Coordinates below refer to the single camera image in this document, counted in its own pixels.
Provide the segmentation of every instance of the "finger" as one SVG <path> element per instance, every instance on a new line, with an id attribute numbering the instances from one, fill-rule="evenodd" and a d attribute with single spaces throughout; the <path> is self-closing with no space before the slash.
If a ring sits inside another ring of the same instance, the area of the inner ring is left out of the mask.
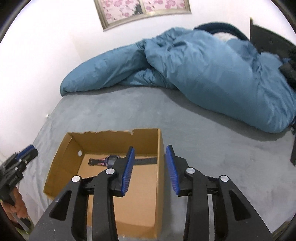
<path id="1" fill-rule="evenodd" d="M 16 187 L 12 190 L 12 193 L 15 197 L 15 200 L 22 199 L 22 195 L 20 194 L 20 192 Z"/>
<path id="2" fill-rule="evenodd" d="M 14 206 L 12 206 L 6 202 L 2 203 L 2 207 L 6 213 L 16 213 L 17 212 L 17 209 Z"/>
<path id="3" fill-rule="evenodd" d="M 16 221 L 15 218 L 11 215 L 11 213 L 7 213 L 7 217 L 8 217 L 11 221 L 17 223 L 17 221 Z"/>
<path id="4" fill-rule="evenodd" d="M 23 200 L 18 200 L 15 203 L 16 213 L 19 218 L 26 218 L 28 216 L 27 208 Z"/>

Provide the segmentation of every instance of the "bed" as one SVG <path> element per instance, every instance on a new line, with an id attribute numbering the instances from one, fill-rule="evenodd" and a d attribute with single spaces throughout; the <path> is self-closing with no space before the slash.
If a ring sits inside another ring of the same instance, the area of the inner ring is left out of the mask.
<path id="1" fill-rule="evenodd" d="M 50 204 L 43 187 L 67 132 L 135 128 L 160 128 L 164 145 L 171 144 L 190 166 L 212 177 L 228 175 L 271 232 L 295 214 L 296 168 L 289 161 L 294 136 L 289 129 L 268 134 L 202 109 L 179 91 L 117 85 L 67 94 L 40 130 L 33 143 L 39 156 L 28 165 L 20 183 L 33 222 Z M 165 204 L 159 240 L 182 240 L 187 200 L 175 196 L 167 172 Z M 212 211 L 210 216 L 213 228 Z"/>

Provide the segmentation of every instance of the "silver screw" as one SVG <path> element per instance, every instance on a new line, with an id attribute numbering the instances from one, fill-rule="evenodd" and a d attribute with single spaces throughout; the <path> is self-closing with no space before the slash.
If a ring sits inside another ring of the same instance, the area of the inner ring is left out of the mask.
<path id="1" fill-rule="evenodd" d="M 195 169 L 192 168 L 192 167 L 189 167 L 189 168 L 186 169 L 186 172 L 189 173 L 189 174 L 193 174 L 193 173 L 195 173 Z"/>
<path id="2" fill-rule="evenodd" d="M 81 177 L 80 176 L 74 176 L 74 177 L 72 177 L 72 182 L 74 182 L 74 183 L 80 182 L 80 180 L 81 180 Z"/>
<path id="3" fill-rule="evenodd" d="M 228 182 L 229 181 L 229 177 L 227 177 L 227 176 L 221 176 L 220 179 L 221 179 L 222 182 Z"/>
<path id="4" fill-rule="evenodd" d="M 115 172 L 115 170 L 113 169 L 113 168 L 108 168 L 107 170 L 106 170 L 106 173 L 108 174 L 108 175 L 111 175 L 111 174 L 113 174 Z"/>

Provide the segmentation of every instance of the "black watch strap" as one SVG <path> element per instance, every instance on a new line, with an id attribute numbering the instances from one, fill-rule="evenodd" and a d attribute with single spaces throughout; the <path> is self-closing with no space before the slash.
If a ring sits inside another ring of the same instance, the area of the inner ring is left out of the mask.
<path id="1" fill-rule="evenodd" d="M 135 159 L 135 163 L 134 163 L 134 165 L 149 165 L 149 164 L 157 164 L 157 157 Z"/>
<path id="2" fill-rule="evenodd" d="M 157 164 L 157 157 L 151 157 L 151 158 L 138 158 L 135 159 L 134 165 L 149 165 L 149 164 Z M 104 166 L 105 160 L 103 159 L 89 159 L 89 165 L 90 166 Z"/>
<path id="3" fill-rule="evenodd" d="M 89 165 L 92 166 L 103 166 L 105 164 L 105 160 L 103 159 L 89 159 Z"/>

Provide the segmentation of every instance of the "open cardboard box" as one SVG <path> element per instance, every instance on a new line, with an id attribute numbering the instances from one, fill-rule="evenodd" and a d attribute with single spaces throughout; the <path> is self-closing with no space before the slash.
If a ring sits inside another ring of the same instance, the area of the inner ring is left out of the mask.
<path id="1" fill-rule="evenodd" d="M 44 193 L 54 199 L 73 176 L 98 175 L 106 167 L 89 166 L 90 158 L 124 157 L 130 146 L 135 148 L 136 158 L 157 157 L 157 164 L 134 166 L 126 196 L 114 197 L 117 232 L 128 237 L 157 238 L 162 226 L 164 186 L 164 147 L 160 129 L 67 133 L 52 162 Z M 90 196 L 89 226 L 92 203 Z"/>

